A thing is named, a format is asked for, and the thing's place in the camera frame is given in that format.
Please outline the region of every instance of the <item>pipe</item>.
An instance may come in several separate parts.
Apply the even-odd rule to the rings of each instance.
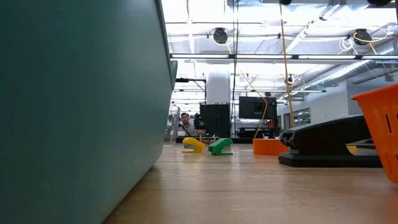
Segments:
[[[385,54],[397,55],[398,54],[397,40],[398,39],[394,39],[393,41],[382,44],[380,47],[377,48],[378,53],[380,55],[385,55]],[[337,84],[340,81],[354,77],[368,70],[372,70],[376,67],[377,63],[374,60],[362,60],[360,62],[352,63],[350,65],[342,65],[330,70],[329,72],[320,75],[318,78],[314,78],[313,80],[308,82],[305,86],[302,85],[298,87],[298,89],[310,90],[319,85],[325,86],[325,85]]]
[[[375,79],[375,78],[379,78],[379,77],[383,77],[383,76],[386,76],[386,75],[389,75],[389,74],[393,74],[393,73],[396,72],[396,71],[398,71],[398,69],[394,69],[394,70],[392,70],[392,71],[390,71],[390,72],[384,72],[384,71],[383,71],[383,72],[381,72],[381,73],[379,73],[379,74],[370,75],[370,76],[368,76],[368,77],[366,77],[366,78],[363,78],[363,79],[360,79],[360,80],[358,80],[358,81],[352,82],[352,84],[354,84],[354,85],[361,84],[361,83],[364,83],[364,82],[373,80],[373,79]]]

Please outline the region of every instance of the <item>yellow cable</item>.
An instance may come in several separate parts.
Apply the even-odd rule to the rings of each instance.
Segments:
[[[229,47],[229,45],[227,45],[227,47],[228,47],[228,50],[229,50],[230,54],[232,54],[232,51],[231,51],[231,48]],[[256,138],[257,133],[259,132],[259,130],[260,130],[260,128],[261,128],[262,122],[264,121],[264,117],[266,116],[266,112],[267,112],[267,108],[268,108],[268,102],[267,102],[267,100],[266,100],[266,99],[265,99],[265,98],[264,98],[264,97],[251,85],[250,81],[246,78],[246,76],[244,76],[244,73],[243,73],[242,70],[239,68],[239,66],[238,66],[238,69],[239,69],[239,71],[241,72],[243,78],[248,82],[248,84],[251,86],[251,88],[253,88],[253,90],[264,100],[264,102],[265,102],[265,104],[266,104],[266,107],[264,108],[264,111],[262,112],[262,118],[261,118],[261,120],[260,120],[259,126],[258,126],[258,128],[257,128],[257,131],[256,131],[255,135],[254,135],[254,138]]]
[[[373,44],[372,44],[372,43],[369,43],[369,45],[371,46],[371,48],[372,48],[374,54],[377,55],[376,49],[373,47]],[[391,76],[391,78],[394,79],[394,76],[392,76],[390,70],[384,65],[384,63],[381,62],[381,64],[382,64],[383,67],[387,70],[387,72],[388,72],[388,74]]]
[[[354,38],[359,40],[359,41],[365,42],[365,43],[376,43],[376,42],[379,42],[380,40],[384,40],[385,38],[387,38],[388,35],[389,35],[389,32],[390,32],[390,28],[387,29],[386,35],[383,38],[380,38],[378,40],[362,40],[362,39],[359,39],[359,38],[356,37],[356,34],[358,34],[358,33],[354,34]]]
[[[287,99],[289,101],[289,108],[290,108],[290,127],[294,128],[294,116],[293,116],[293,104],[292,104],[292,97],[290,95],[290,86],[287,83],[288,77],[287,77],[287,61],[286,61],[286,43],[285,43],[285,30],[284,30],[284,19],[282,15],[282,5],[279,4],[279,10],[280,10],[280,25],[282,27],[282,40],[284,44],[284,61],[285,61],[285,84],[286,84],[286,90],[287,90]]]
[[[372,44],[372,43],[369,43],[369,45],[371,46],[371,48],[372,48],[372,50],[373,50],[374,54],[376,54],[376,55],[377,55],[377,52],[376,52],[376,50],[374,49],[374,47],[373,47],[373,44]]]

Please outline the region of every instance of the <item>orange basket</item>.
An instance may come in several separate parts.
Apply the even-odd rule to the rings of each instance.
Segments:
[[[398,184],[398,84],[353,96],[368,124],[384,171]]]

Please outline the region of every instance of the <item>white column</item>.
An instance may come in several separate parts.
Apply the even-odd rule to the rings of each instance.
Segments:
[[[212,65],[207,76],[207,104],[230,103],[230,75],[227,65]]]

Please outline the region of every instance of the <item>ceiling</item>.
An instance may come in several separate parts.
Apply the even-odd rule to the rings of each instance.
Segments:
[[[239,11],[232,0],[162,0],[170,53],[229,54],[226,45],[218,45],[212,39],[216,27],[225,28],[229,40],[233,31],[238,36],[238,54],[282,54],[280,11],[278,4],[261,4],[261,0],[241,0]],[[397,31],[394,8],[370,8],[367,1],[346,6],[329,6],[328,1],[307,1],[313,4],[292,4],[283,7],[284,31],[288,54],[356,54],[353,50],[342,51],[342,41],[355,29],[367,29],[375,48],[394,38]],[[358,54],[372,54],[369,45],[354,45]],[[233,62],[216,60],[178,60],[178,77],[205,79],[218,63],[228,64],[231,75]],[[281,88],[284,86],[285,67],[281,62],[242,63],[238,66],[248,74],[255,87]],[[338,66],[336,63],[293,63],[287,65],[288,73],[309,81]],[[245,80],[237,86],[245,87]],[[178,83],[176,88],[199,88],[195,83]],[[178,92],[172,99],[202,99],[204,93]]]

